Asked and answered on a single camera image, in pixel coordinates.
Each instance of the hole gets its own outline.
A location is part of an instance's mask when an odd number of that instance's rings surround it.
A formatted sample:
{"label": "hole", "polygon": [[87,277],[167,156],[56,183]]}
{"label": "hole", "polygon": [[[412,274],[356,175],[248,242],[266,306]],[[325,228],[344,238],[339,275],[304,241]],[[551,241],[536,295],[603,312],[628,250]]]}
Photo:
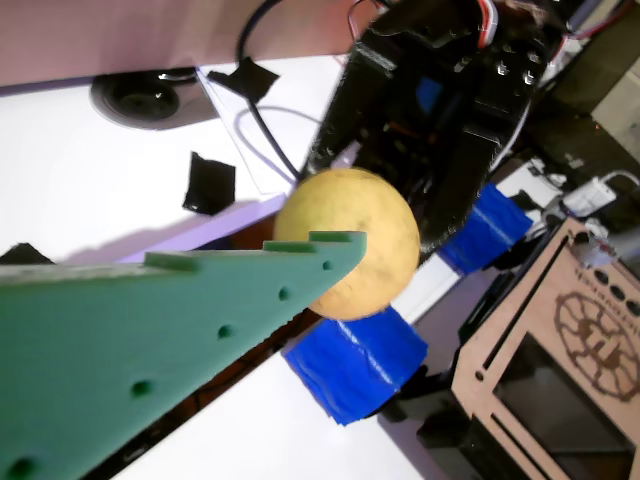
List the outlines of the hole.
{"label": "hole", "polygon": [[594,270],[593,275],[601,284],[607,285],[609,283],[609,275],[604,273],[602,270]]}
{"label": "hole", "polygon": [[136,382],[131,387],[131,395],[135,398],[144,397],[149,395],[153,390],[153,383],[148,380],[142,380],[141,382]]}
{"label": "hole", "polygon": [[223,325],[218,329],[218,340],[229,338],[233,333],[233,327],[231,325]]}
{"label": "hole", "polygon": [[36,471],[36,462],[31,458],[21,458],[7,472],[8,480],[26,480]]}
{"label": "hole", "polygon": [[289,289],[287,287],[282,287],[280,292],[278,292],[278,298],[280,301],[284,302],[285,300],[289,300],[291,294],[289,293]]}
{"label": "hole", "polygon": [[632,315],[640,317],[640,303],[636,302],[635,300],[629,300],[627,302],[627,308]]}
{"label": "hole", "polygon": [[611,294],[616,297],[618,300],[622,301],[625,298],[624,292],[622,291],[622,289],[617,286],[617,285],[611,285],[611,287],[609,287],[609,290],[611,290]]}

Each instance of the wooden frame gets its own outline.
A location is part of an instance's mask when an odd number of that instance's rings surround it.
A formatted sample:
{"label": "wooden frame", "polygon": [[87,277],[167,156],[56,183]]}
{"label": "wooden frame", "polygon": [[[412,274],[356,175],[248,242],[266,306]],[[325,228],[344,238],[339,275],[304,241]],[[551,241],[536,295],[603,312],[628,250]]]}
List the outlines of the wooden frame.
{"label": "wooden frame", "polygon": [[[452,390],[466,413],[476,416],[532,479],[568,480],[494,394],[530,335],[636,446],[629,478],[640,480],[640,318],[627,304],[640,302],[640,284],[619,263],[583,269],[570,252],[581,230],[568,220],[464,345]],[[616,297],[616,287],[624,300]]]}

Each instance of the black cable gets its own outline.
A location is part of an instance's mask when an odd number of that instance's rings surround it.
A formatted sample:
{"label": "black cable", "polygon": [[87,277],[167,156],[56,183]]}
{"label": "black cable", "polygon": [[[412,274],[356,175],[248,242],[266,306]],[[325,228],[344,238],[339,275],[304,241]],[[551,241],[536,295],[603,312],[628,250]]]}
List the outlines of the black cable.
{"label": "black cable", "polygon": [[[238,43],[236,45],[236,61],[238,62],[238,65],[240,65],[240,62],[242,62],[242,60],[244,60],[245,58],[245,47],[247,44],[247,40],[249,39],[249,35],[251,35],[251,32],[253,31],[253,29],[256,27],[256,25],[262,19],[262,17],[264,17],[264,15],[269,10],[271,10],[281,1],[282,0],[265,0],[262,3],[262,5],[260,5],[256,9],[256,11],[253,12],[253,15],[251,15],[251,17],[247,21],[247,24],[244,26],[244,29],[242,30],[242,33],[240,34],[240,37],[238,38]],[[273,150],[276,152],[278,157],[280,157],[280,160],[282,161],[282,163],[284,163],[285,167],[287,167],[287,169],[293,174],[293,177],[296,180],[298,181],[302,180],[302,174],[287,158],[285,153],[282,151],[282,148],[280,148],[280,145],[278,144],[273,134],[269,130],[269,127],[267,127],[267,124],[264,122],[262,116],[260,115],[260,112],[258,111],[258,107],[256,107],[256,104],[254,103],[254,101],[248,97],[245,97],[245,100],[247,101],[247,106],[249,107],[249,111],[251,112],[251,115],[253,115],[253,118],[255,119],[256,123],[260,127],[260,130],[262,130],[263,135],[265,136],[265,138],[267,139],[267,141],[269,142]]]}

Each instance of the blue tape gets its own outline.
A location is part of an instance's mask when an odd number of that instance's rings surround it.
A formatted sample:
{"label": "blue tape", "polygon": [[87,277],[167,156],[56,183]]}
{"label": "blue tape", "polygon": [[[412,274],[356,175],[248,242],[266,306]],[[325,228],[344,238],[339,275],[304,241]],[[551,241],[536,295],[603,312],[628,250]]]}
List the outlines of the blue tape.
{"label": "blue tape", "polygon": [[427,344],[389,307],[353,322],[323,320],[284,357],[325,411],[348,425],[391,398],[426,355]]}

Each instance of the white surface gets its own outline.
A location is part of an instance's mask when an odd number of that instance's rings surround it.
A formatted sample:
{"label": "white surface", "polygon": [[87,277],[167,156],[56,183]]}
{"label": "white surface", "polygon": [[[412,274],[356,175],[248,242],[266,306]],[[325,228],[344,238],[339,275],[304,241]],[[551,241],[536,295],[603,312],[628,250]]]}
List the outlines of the white surface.
{"label": "white surface", "polygon": [[[220,119],[131,129],[100,116],[89,88],[0,97],[0,252],[29,242],[77,263],[132,234],[153,244],[206,221],[182,209],[192,150],[238,167],[237,200],[260,198]],[[121,256],[147,246],[136,242]]]}
{"label": "white surface", "polygon": [[[115,477],[422,480],[376,418],[337,426],[280,355]],[[434,475],[430,480],[445,479]]]}
{"label": "white surface", "polygon": [[[324,117],[340,80],[342,66],[333,56],[258,63],[280,75],[267,95],[260,100],[258,109],[291,163],[300,170],[309,153],[318,122]],[[211,70],[229,74],[235,68],[235,64],[226,64],[201,67],[200,70],[205,75]],[[293,177],[248,113],[245,100],[213,82],[205,85],[260,192],[290,191],[294,183]]]}
{"label": "white surface", "polygon": [[[277,73],[292,72],[291,78],[303,78],[300,69],[309,69],[310,59],[283,60],[277,62]],[[316,62],[325,64],[324,59]],[[228,112],[244,108],[237,102],[237,96],[215,88],[231,100]],[[324,90],[324,102],[330,92]],[[222,96],[212,95],[218,110],[227,108]],[[312,115],[319,113],[322,99],[318,95],[288,97],[287,107]],[[271,98],[264,104],[280,106],[278,99]],[[307,102],[315,107],[307,109]],[[295,123],[275,125],[274,134],[287,151],[302,149],[309,145],[314,131],[309,129],[297,138],[287,135],[289,126]],[[261,134],[254,132],[252,142],[260,144]],[[243,156],[250,165],[255,164],[258,174],[259,157],[239,144]],[[268,148],[264,143],[258,148]],[[541,205],[546,205],[555,192],[549,191],[541,180],[534,178],[526,166],[517,170],[499,185],[499,190],[511,196],[520,189],[527,191]],[[458,275],[438,256],[434,255],[415,273],[407,289],[392,303],[410,323],[416,321],[423,312],[433,306],[458,281]],[[411,444],[416,444],[417,426],[410,425],[403,435]],[[224,478],[224,479],[384,479],[439,480],[446,478],[431,461],[421,447],[417,448],[412,461],[390,437],[391,429],[385,429],[378,418],[369,418],[341,427],[328,417],[315,402],[311,393],[298,377],[289,369],[281,355],[274,355],[242,379],[222,397],[205,407],[200,413],[178,428],[150,452],[143,455],[122,471],[118,480],[154,478],[156,480],[181,478],[184,480]]]}
{"label": "white surface", "polygon": [[[322,118],[340,74],[334,59],[264,65],[282,78],[261,107],[289,108]],[[139,230],[182,228],[183,222],[194,227],[195,217],[181,208],[191,150],[238,167],[238,200],[258,198],[260,192],[234,142],[261,192],[288,190],[290,183],[264,166],[260,152],[277,159],[255,125],[243,123],[252,119],[241,117],[240,123],[253,149],[233,130],[244,101],[222,87],[208,91],[233,141],[219,120],[166,132],[111,124],[93,111],[88,86],[0,98],[0,251],[28,241],[61,260]],[[274,135],[301,167],[317,125],[271,112],[273,117],[265,117]],[[534,192],[540,182],[526,173],[520,169],[514,176],[522,178],[511,182],[510,178],[500,189],[511,195],[528,184],[524,189],[545,204],[541,197],[547,193]],[[393,305],[413,322],[457,279],[434,256]],[[428,478],[444,478],[425,452],[420,450],[418,457],[420,469],[398,449],[377,418],[347,428],[337,426],[284,359],[275,355],[117,478],[418,480],[424,478],[425,468]]]}

